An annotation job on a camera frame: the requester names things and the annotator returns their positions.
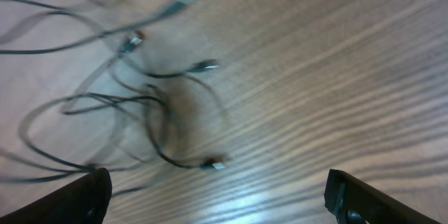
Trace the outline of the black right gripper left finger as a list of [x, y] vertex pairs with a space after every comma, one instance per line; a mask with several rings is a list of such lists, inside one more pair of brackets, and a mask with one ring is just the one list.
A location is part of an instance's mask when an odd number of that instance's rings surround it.
[[99, 168], [1, 217], [1, 224], [102, 224], [109, 207], [109, 171]]

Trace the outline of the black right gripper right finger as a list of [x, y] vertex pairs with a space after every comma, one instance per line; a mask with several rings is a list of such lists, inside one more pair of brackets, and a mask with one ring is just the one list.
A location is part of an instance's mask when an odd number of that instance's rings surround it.
[[329, 171], [324, 199], [339, 224], [438, 224], [341, 170]]

